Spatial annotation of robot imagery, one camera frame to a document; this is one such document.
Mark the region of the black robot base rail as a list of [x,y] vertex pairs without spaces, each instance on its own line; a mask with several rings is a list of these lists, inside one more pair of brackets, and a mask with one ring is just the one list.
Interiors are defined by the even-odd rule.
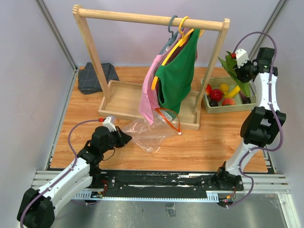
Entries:
[[106,197],[186,198],[206,197],[207,191],[243,191],[241,176],[219,170],[216,173],[182,171],[102,171],[88,189],[106,188]]

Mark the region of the clear zip top bag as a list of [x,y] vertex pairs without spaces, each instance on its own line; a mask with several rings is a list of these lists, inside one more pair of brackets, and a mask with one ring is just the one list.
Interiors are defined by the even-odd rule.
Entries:
[[138,118],[124,126],[123,132],[132,136],[132,142],[146,152],[157,151],[166,138],[181,135],[181,121],[173,110],[156,108],[152,120],[150,123],[144,117]]

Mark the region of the yellow fake lemon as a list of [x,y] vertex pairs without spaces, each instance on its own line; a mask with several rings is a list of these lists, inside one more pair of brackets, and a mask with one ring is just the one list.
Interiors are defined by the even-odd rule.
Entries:
[[229,92],[229,85],[228,84],[221,84],[219,86],[219,89],[225,95],[225,94],[227,94]]

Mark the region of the orange fake peach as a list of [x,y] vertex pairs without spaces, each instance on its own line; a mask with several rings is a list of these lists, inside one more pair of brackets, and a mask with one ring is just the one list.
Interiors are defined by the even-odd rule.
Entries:
[[222,101],[222,106],[236,105],[236,101],[233,98],[225,98]]

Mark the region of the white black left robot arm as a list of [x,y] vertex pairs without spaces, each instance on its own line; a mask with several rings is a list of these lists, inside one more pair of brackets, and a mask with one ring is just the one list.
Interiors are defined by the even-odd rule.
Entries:
[[99,163],[104,154],[124,147],[131,139],[118,126],[114,130],[97,127],[68,167],[37,190],[29,188],[24,193],[17,214],[20,227],[51,227],[59,211],[76,194],[89,186],[96,188],[101,184]]

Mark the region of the small dark fake plum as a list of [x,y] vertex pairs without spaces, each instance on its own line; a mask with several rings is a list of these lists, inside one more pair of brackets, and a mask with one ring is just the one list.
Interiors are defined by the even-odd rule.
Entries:
[[209,101],[209,106],[210,107],[217,107],[218,106],[218,102],[216,100],[210,100]]

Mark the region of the yellow fake banana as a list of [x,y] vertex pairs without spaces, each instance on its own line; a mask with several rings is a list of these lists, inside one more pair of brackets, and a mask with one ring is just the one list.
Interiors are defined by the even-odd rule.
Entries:
[[240,87],[237,85],[232,91],[224,94],[224,98],[234,98],[240,92],[240,90]]

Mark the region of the red fake chili pepper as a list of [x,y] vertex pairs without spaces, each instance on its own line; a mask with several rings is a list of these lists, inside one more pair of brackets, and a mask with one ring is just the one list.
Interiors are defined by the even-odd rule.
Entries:
[[212,87],[209,84],[207,84],[206,89],[205,89],[206,95],[209,95],[209,93],[211,92],[211,90],[212,90]]

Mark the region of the red fake apple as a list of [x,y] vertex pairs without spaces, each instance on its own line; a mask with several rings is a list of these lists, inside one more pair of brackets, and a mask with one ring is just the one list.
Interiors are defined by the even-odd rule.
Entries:
[[212,89],[209,93],[209,98],[219,102],[223,98],[223,93],[220,89]]

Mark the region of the dark purple fake eggplant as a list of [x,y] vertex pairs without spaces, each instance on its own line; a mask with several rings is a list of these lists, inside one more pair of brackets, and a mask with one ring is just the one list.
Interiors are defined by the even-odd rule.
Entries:
[[239,92],[239,96],[240,96],[242,104],[245,105],[245,104],[250,104],[251,103],[250,97],[245,96],[242,91]]

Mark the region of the green fake lettuce leaf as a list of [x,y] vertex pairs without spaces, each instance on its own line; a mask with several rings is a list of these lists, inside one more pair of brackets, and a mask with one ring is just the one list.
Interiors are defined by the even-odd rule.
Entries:
[[242,83],[237,78],[237,73],[235,71],[235,67],[237,66],[237,62],[235,59],[231,57],[231,52],[227,51],[227,54],[225,55],[225,59],[221,59],[218,57],[218,60],[220,61],[222,67],[225,69],[225,71],[229,74],[229,76],[235,81],[235,83],[239,86],[240,90],[246,97],[251,96],[250,86],[249,83]]

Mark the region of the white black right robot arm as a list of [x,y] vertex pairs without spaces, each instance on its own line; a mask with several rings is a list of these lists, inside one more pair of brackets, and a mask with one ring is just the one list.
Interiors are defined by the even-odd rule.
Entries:
[[219,167],[215,184],[220,190],[242,190],[242,170],[258,150],[272,144],[281,136],[286,114],[280,112],[276,101],[277,67],[272,65],[276,51],[260,48],[255,60],[250,61],[244,49],[231,54],[236,61],[234,70],[241,82],[252,81],[256,88],[256,106],[243,122],[241,142],[232,157]]

